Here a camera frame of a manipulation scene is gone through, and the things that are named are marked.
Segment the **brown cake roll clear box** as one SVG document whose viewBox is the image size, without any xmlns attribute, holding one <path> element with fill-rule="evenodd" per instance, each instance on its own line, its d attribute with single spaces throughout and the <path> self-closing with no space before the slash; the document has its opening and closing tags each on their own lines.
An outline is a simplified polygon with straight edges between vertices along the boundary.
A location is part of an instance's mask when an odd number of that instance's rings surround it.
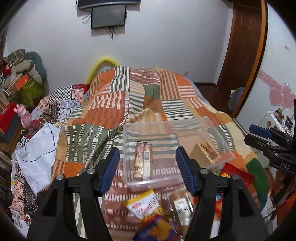
<svg viewBox="0 0 296 241">
<path fill-rule="evenodd" d="M 169 201 L 173 209 L 177 231 L 184 238 L 194 212 L 189 194 L 184 189 L 177 189 L 170 193 Z"/>
</svg>

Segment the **blue cookie bag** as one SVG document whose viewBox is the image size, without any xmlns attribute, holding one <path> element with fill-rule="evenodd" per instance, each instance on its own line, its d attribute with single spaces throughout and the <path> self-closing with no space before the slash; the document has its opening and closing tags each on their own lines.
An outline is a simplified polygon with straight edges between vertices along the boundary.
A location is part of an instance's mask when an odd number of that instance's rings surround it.
<svg viewBox="0 0 296 241">
<path fill-rule="evenodd" d="M 133 241 L 175 241 L 178 233 L 163 216 L 156 215 L 145 222 L 133 236 Z"/>
</svg>

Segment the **white yellow noodle snack bag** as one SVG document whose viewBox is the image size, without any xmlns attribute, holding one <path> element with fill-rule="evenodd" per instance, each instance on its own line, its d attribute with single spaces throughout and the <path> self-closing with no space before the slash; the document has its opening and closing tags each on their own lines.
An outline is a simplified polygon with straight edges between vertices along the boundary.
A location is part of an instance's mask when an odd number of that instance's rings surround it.
<svg viewBox="0 0 296 241">
<path fill-rule="evenodd" d="M 123 205 L 140 221 L 146 221 L 156 215 L 166 215 L 153 190 L 148 190 L 135 198 L 126 200 Z"/>
</svg>

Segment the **square tan cracker pack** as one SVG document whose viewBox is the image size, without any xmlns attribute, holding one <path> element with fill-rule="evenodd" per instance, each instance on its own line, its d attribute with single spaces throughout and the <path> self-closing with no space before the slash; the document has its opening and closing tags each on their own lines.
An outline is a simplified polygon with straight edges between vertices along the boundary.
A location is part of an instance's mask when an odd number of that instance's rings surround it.
<svg viewBox="0 0 296 241">
<path fill-rule="evenodd" d="M 206 167 L 216 164 L 221 156 L 209 142 L 199 142 L 191 151 L 190 158 L 196 160 L 201 167 Z"/>
</svg>

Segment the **white plastic bag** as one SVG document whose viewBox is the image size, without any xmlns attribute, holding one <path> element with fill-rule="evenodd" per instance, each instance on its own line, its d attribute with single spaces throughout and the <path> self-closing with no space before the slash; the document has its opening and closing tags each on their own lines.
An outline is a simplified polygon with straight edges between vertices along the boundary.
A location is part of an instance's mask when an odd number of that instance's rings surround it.
<svg viewBox="0 0 296 241">
<path fill-rule="evenodd" d="M 51 183 L 59 137 L 60 128 L 46 123 L 24 147 L 13 153 L 26 182 L 35 195 Z"/>
</svg>

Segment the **brown biscuit roll pack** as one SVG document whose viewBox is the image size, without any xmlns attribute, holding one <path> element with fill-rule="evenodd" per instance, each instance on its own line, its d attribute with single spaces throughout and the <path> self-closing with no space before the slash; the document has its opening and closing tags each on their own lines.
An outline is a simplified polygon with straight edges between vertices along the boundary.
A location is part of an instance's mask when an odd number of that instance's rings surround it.
<svg viewBox="0 0 296 241">
<path fill-rule="evenodd" d="M 137 143 L 133 178 L 137 181 L 148 181 L 152 180 L 152 174 L 152 145 L 148 142 Z"/>
</svg>

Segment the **pink plush toy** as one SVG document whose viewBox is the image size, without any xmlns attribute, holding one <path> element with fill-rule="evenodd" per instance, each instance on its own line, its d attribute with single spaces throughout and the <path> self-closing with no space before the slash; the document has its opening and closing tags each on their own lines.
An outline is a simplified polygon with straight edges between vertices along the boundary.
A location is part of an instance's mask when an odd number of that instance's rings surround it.
<svg viewBox="0 0 296 241">
<path fill-rule="evenodd" d="M 31 114 L 26 110 L 26 107 L 23 104 L 16 104 L 14 112 L 20 117 L 22 127 L 30 130 L 32 118 Z"/>
</svg>

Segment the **red box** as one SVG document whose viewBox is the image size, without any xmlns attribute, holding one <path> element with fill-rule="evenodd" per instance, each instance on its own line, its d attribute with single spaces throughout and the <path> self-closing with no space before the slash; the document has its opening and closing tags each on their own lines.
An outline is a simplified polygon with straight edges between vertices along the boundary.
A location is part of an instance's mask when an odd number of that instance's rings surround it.
<svg viewBox="0 0 296 241">
<path fill-rule="evenodd" d="M 13 120 L 14 116 L 16 115 L 16 112 L 14 109 L 16 108 L 15 103 L 8 104 L 4 111 L 0 115 L 0 129 L 1 134 L 5 134 L 6 130 L 11 124 L 11 121 Z"/>
</svg>

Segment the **clear plastic storage bin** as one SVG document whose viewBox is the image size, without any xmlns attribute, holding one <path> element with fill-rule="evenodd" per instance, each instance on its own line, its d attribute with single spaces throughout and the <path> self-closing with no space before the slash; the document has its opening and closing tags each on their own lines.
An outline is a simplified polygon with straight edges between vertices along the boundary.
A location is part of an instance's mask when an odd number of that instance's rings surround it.
<svg viewBox="0 0 296 241">
<path fill-rule="evenodd" d="M 148 181 L 137 181 L 133 178 L 135 146 L 141 142 L 152 145 L 153 174 L 152 180 Z M 176 149 L 183 147 L 190 157 L 191 151 L 199 142 L 209 142 L 221 156 L 216 164 L 202 168 L 217 171 L 226 162 L 234 159 L 230 144 L 208 117 L 125 124 L 122 149 L 125 184 L 135 192 L 182 184 Z"/>
</svg>

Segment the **checkered floral bedsheet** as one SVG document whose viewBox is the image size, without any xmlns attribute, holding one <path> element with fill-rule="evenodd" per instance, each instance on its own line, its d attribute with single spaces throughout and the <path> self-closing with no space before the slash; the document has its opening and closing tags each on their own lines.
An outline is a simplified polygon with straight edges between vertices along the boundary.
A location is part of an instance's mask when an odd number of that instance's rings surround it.
<svg viewBox="0 0 296 241">
<path fill-rule="evenodd" d="M 89 85 L 74 84 L 56 89 L 44 97 L 30 114 L 30 130 L 21 135 L 11 156 L 12 203 L 9 207 L 17 230 L 26 237 L 37 211 L 37 195 L 60 173 L 78 175 L 82 164 L 55 160 L 62 125 L 78 109 Z"/>
</svg>

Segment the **pile of clothes and boxes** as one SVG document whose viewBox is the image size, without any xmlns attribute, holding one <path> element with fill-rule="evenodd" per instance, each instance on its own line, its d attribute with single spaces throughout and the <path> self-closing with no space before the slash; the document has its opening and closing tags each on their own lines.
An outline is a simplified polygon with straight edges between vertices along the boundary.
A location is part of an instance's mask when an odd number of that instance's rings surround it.
<svg viewBox="0 0 296 241">
<path fill-rule="evenodd" d="M 45 96 L 46 69 L 41 56 L 24 49 L 1 57 L 1 92 L 9 102 L 33 110 Z"/>
</svg>

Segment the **patchwork striped bed quilt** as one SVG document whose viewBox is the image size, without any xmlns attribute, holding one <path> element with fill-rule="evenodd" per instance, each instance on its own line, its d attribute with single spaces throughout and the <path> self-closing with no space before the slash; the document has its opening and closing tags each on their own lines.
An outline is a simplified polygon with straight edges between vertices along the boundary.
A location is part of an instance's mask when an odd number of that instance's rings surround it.
<svg viewBox="0 0 296 241">
<path fill-rule="evenodd" d="M 164 121 L 190 120 L 208 117 L 214 127 L 206 130 L 211 144 L 218 148 L 221 157 L 225 145 L 218 144 L 218 131 L 234 155 L 231 165 L 255 177 L 248 190 L 258 208 L 263 209 L 270 190 L 267 174 L 254 151 L 243 142 L 243 133 L 231 117 L 217 111 L 202 97 L 196 86 L 178 74 L 161 68 L 136 69 L 117 66 L 93 78 L 86 97 L 78 99 L 65 120 L 55 121 L 63 126 L 57 144 L 54 178 L 58 174 L 77 176 L 95 166 L 109 154 L 112 147 L 120 151 L 120 162 L 111 188 L 103 200 L 103 217 L 114 240 L 132 240 L 139 229 L 139 220 L 123 206 L 123 202 L 138 192 L 124 183 L 122 162 L 123 125 L 128 123 L 156 122 L 152 134 L 164 134 Z M 181 176 L 178 167 L 157 161 L 153 174 Z M 169 191 L 185 187 L 184 182 L 170 181 L 154 190 L 165 210 L 168 209 Z"/>
</svg>

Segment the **yellow pillow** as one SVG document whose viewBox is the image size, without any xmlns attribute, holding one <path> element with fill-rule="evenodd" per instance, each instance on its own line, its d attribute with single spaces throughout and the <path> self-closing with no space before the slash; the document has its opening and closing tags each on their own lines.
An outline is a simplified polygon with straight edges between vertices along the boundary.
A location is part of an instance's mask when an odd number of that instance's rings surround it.
<svg viewBox="0 0 296 241">
<path fill-rule="evenodd" d="M 103 70 L 106 67 L 116 67 L 119 63 L 110 56 L 102 56 L 99 58 L 96 63 L 93 65 L 86 81 L 86 85 L 90 85 L 93 78 L 99 73 L 99 71 Z"/>
</svg>

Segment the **pink heart wall decoration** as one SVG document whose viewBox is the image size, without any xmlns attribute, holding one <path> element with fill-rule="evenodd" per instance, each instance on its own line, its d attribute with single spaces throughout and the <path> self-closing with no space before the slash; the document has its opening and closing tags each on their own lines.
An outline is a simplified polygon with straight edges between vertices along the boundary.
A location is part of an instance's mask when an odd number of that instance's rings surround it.
<svg viewBox="0 0 296 241">
<path fill-rule="evenodd" d="M 269 101 L 271 106 L 282 106 L 283 109 L 293 109 L 295 92 L 287 83 L 279 84 L 275 79 L 259 70 L 257 77 L 269 86 Z"/>
</svg>

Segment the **small wall monitor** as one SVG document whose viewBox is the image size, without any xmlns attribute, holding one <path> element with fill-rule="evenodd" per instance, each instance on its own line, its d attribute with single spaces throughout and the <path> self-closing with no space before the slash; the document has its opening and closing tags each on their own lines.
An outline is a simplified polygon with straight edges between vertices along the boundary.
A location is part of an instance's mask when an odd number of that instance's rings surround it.
<svg viewBox="0 0 296 241">
<path fill-rule="evenodd" d="M 126 22 L 126 5 L 97 6 L 92 9 L 91 28 L 121 27 Z"/>
</svg>

